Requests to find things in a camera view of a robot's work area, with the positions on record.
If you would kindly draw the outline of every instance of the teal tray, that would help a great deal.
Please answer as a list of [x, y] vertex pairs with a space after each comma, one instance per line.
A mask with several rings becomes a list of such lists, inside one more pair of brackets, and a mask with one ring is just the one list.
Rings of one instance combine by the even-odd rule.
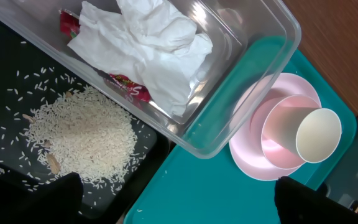
[[[273, 37], [263, 45], [275, 45]], [[307, 79], [323, 107], [341, 119], [342, 138], [335, 153], [320, 164], [305, 164], [292, 178], [317, 189], [351, 145], [356, 119], [305, 56], [297, 50], [283, 72]], [[229, 146], [208, 160], [197, 159], [177, 146], [127, 214], [125, 224], [278, 223], [274, 181], [254, 180], [234, 163]]]

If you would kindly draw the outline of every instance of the dark tray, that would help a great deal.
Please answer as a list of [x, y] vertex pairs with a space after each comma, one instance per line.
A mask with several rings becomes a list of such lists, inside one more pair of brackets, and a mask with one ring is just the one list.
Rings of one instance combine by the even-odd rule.
[[[37, 47], [30, 43], [21, 44], [22, 41], [24, 41], [22, 37], [0, 23], [0, 127], [6, 128], [6, 130], [0, 128], [0, 160], [4, 161], [0, 163], [0, 167], [5, 171], [10, 170], [10, 173], [0, 175], [0, 185], [8, 185], [9, 187], [3, 186], [3, 188], [12, 190], [8, 190], [4, 194], [9, 194], [12, 191], [12, 197], [31, 194], [27, 191], [22, 180], [27, 180], [30, 185], [37, 184], [38, 180], [26, 175], [28, 172], [31, 172], [33, 176], [40, 177], [41, 182], [52, 178], [52, 176], [47, 175], [49, 170], [37, 162], [37, 151], [31, 153], [30, 148], [26, 147], [27, 142], [19, 135], [19, 132], [23, 133], [23, 128], [28, 128], [28, 122], [24, 119], [15, 121], [14, 113], [19, 112], [19, 115], [15, 118], [21, 118], [22, 113], [30, 114], [31, 108], [39, 108], [40, 105], [45, 103], [45, 100], [40, 102], [42, 97], [45, 97], [49, 103], [53, 103], [58, 95], [50, 91], [50, 88], [53, 88], [56, 92], [64, 93], [70, 88], [81, 90], [82, 86], [86, 85], [83, 80]], [[42, 67], [47, 69], [45, 74], [40, 72]], [[33, 73], [40, 74], [40, 77], [35, 77]], [[60, 75], [64, 77], [65, 73], [70, 77], [76, 77], [75, 83], [70, 85], [67, 81], [63, 81]], [[58, 84], [55, 83], [55, 78], [58, 78]], [[44, 84], [44, 86], [48, 86], [47, 91], [34, 89], [35, 84], [46, 79], [49, 79], [49, 82]], [[16, 95], [13, 91], [7, 91], [8, 88], [16, 88], [19, 94]], [[27, 91], [31, 91], [33, 95], [27, 94]], [[17, 99], [21, 96], [24, 99], [18, 101]], [[5, 108], [7, 105], [10, 107], [10, 111]], [[135, 153], [139, 153], [139, 158], [145, 154], [147, 156], [144, 160], [141, 159], [138, 169], [129, 169], [129, 173], [125, 176], [125, 183], [122, 184], [122, 190], [118, 191], [116, 196], [110, 190], [110, 183], [107, 183], [104, 189], [99, 190], [96, 190], [90, 184], [85, 184], [85, 196], [81, 207], [83, 216], [79, 217], [80, 221], [108, 220], [114, 223], [140, 195], [168, 154], [168, 141], [158, 132], [138, 119], [132, 121], [132, 128], [138, 137]], [[5, 134], [4, 140], [1, 140], [2, 134]], [[15, 140], [14, 144], [11, 145], [11, 141], [16, 136], [19, 137], [19, 142]], [[29, 157], [31, 166], [28, 165], [27, 161], [19, 160], [22, 151]]]

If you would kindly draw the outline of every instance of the crumpled white tissue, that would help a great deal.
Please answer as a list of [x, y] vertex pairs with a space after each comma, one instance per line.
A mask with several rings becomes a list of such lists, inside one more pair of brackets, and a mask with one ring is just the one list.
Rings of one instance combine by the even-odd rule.
[[117, 3], [122, 14], [84, 1], [80, 33], [68, 46], [95, 68], [146, 86], [157, 106], [181, 116], [210, 38], [166, 0]]

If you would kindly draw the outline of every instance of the wood grain surface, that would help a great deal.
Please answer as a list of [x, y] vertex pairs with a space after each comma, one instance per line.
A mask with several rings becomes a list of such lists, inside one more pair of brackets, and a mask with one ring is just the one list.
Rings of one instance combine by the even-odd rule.
[[301, 25], [300, 50], [358, 115], [358, 0], [283, 0]]

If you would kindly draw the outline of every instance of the transparent plastic box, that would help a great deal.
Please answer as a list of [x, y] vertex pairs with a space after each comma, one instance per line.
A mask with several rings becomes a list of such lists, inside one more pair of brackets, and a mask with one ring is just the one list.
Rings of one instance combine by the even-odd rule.
[[[202, 159], [216, 155], [249, 119], [301, 39], [298, 22], [281, 0], [171, 0], [197, 23], [198, 32], [209, 35], [214, 45], [200, 68], [206, 73], [205, 78], [196, 81], [185, 114], [172, 116], [152, 101], [137, 101], [118, 87], [108, 85], [100, 71], [85, 64], [67, 47], [70, 40], [60, 32], [59, 12], [68, 9], [80, 15], [81, 2], [0, 0], [0, 20], [134, 116]], [[105, 11], [119, 12], [115, 0], [89, 2]], [[271, 36], [282, 37], [283, 41], [271, 49], [253, 48], [259, 40]], [[258, 53], [263, 51], [274, 57]], [[234, 110], [239, 100], [242, 104]]]

